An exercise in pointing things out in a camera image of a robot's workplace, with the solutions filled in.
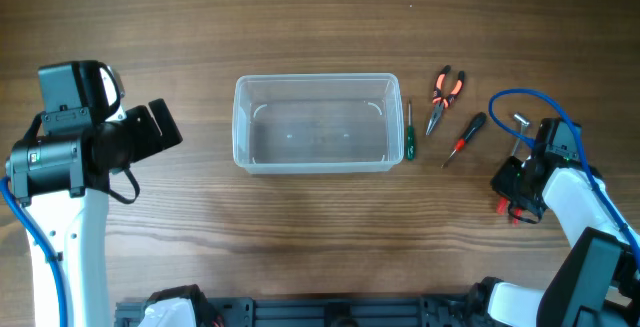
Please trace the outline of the red handle snips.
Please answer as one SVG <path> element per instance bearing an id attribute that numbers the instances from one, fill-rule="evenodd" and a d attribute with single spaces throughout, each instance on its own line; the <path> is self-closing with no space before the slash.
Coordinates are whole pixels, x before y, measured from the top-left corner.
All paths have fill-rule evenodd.
<path id="1" fill-rule="evenodd" d="M 506 215 L 508 212 L 508 207 L 511 205 L 511 202 L 509 200 L 507 200 L 504 197 L 501 197 L 499 199 L 499 202 L 497 204 L 496 207 L 496 212 L 500 215 Z M 521 217 L 522 216 L 522 210 L 520 208 L 514 207 L 513 208 L 513 212 L 516 216 Z M 519 220 L 517 218 L 511 217 L 511 223 L 513 225 L 518 225 L 519 224 Z"/>

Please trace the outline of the clear plastic container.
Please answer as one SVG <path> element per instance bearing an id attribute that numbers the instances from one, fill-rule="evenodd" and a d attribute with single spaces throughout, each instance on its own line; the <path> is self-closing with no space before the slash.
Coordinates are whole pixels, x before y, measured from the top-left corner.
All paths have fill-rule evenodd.
<path id="1" fill-rule="evenodd" d="M 388 171 L 404 158 L 399 81 L 391 73 L 243 76 L 232 149 L 250 174 Z"/>

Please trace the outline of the green handle screwdriver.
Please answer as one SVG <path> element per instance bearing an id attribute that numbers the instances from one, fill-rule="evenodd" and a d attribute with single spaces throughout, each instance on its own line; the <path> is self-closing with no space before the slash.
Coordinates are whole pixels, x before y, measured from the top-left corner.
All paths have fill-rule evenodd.
<path id="1" fill-rule="evenodd" d="M 415 159 L 415 129 L 413 126 L 413 109 L 412 101 L 407 101 L 407 127 L 406 127 L 406 144 L 405 144 L 405 157 L 407 160 L 412 161 Z"/>

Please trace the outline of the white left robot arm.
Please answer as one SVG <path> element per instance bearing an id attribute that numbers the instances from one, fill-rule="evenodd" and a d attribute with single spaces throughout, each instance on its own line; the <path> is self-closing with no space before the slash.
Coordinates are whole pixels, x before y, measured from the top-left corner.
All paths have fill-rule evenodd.
<path id="1" fill-rule="evenodd" d="M 39 326 L 109 326 L 105 232 L 110 200 L 133 203 L 110 187 L 122 173 L 140 187 L 132 164 L 182 141 L 162 99 L 93 122 L 69 111 L 68 131 L 36 115 L 6 161 L 1 193 L 28 233 Z"/>

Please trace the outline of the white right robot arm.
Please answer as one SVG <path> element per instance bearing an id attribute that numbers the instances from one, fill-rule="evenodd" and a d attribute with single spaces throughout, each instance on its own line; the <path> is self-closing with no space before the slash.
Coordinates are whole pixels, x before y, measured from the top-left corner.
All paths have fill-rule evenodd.
<path id="1" fill-rule="evenodd" d="M 497 278 L 475 284 L 465 318 L 473 326 L 636 326 L 639 267 L 631 243 L 605 206 L 599 172 L 581 166 L 581 127 L 560 118 L 542 120 L 530 157 L 508 158 L 491 180 L 504 209 L 530 223 L 552 211 L 571 251 L 545 290 Z"/>

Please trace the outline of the orange black needle-nose pliers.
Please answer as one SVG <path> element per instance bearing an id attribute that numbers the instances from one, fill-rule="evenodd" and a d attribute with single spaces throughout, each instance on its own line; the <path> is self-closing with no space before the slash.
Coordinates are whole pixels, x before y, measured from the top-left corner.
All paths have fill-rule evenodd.
<path id="1" fill-rule="evenodd" d="M 445 65 L 438 74 L 437 79 L 434 83 L 432 94 L 432 104 L 434 105 L 434 109 L 427 124 L 425 132 L 426 136 L 429 136 L 433 132 L 442 116 L 443 111 L 448 109 L 456 101 L 461 90 L 464 87 L 466 75 L 464 71 L 460 71 L 457 75 L 457 81 L 454 88 L 447 95 L 443 94 L 444 80 L 450 71 L 451 66 Z"/>

